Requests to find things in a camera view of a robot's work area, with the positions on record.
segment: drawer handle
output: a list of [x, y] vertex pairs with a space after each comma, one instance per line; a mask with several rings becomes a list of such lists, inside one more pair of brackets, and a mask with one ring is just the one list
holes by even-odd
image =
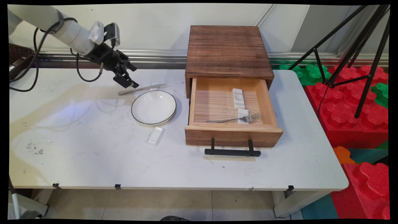
[[205, 155], [232, 155], [232, 156], [259, 157], [261, 155], [261, 151], [254, 151], [253, 141], [251, 139], [249, 139], [248, 142], [249, 142], [249, 150], [215, 149], [214, 138], [212, 138], [211, 149], [205, 149]]

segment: wooden box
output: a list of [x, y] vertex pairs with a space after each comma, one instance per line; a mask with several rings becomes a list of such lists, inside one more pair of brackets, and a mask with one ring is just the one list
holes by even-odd
[[[258, 27], [191, 26], [187, 67], [190, 96], [188, 145], [273, 147], [283, 131], [278, 128], [268, 88], [273, 72]], [[206, 123], [238, 117], [233, 88], [243, 90], [246, 109], [261, 113], [250, 124], [238, 121]]]

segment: white table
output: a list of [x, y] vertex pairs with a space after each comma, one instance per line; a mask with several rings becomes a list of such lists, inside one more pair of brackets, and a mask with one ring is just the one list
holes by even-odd
[[[96, 69], [81, 69], [86, 79]], [[10, 176], [15, 188], [190, 189], [273, 191], [275, 215], [288, 215], [348, 186], [331, 145], [292, 71], [275, 70], [271, 100], [283, 135], [260, 157], [204, 155], [209, 145], [185, 144], [188, 122], [184, 70], [137, 70], [140, 86], [166, 83], [160, 90], [177, 102], [173, 120], [162, 126], [158, 146], [146, 139], [153, 127], [131, 115], [133, 100], [143, 91], [124, 90], [104, 72], [92, 83], [75, 69], [40, 69], [30, 92], [10, 90]], [[35, 70], [16, 83], [27, 89]], [[284, 200], [283, 191], [294, 186]]]

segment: white chopstick rest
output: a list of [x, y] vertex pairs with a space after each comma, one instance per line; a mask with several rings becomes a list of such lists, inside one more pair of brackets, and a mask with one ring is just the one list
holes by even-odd
[[163, 128], [155, 127], [151, 135], [149, 135], [147, 143], [156, 146], [162, 137], [162, 133], [163, 133]]
[[[244, 116], [249, 116], [249, 111], [238, 108], [238, 118], [244, 117]], [[249, 124], [249, 122], [243, 121], [243, 120], [238, 120], [238, 124]]]
[[234, 96], [235, 110], [238, 108], [246, 109], [245, 99], [243, 98], [243, 91], [238, 88], [233, 88], [232, 95]]

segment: open drawer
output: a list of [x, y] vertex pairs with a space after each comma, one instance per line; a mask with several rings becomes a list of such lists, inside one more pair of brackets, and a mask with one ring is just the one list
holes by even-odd
[[[232, 89], [243, 90], [249, 114], [261, 113], [261, 119], [250, 124], [237, 120], [225, 123], [206, 123], [208, 120], [225, 120], [238, 117], [234, 109]], [[278, 128], [269, 97], [267, 83], [261, 79], [193, 78], [188, 126], [185, 139], [188, 145], [217, 145], [273, 147], [283, 131]]]

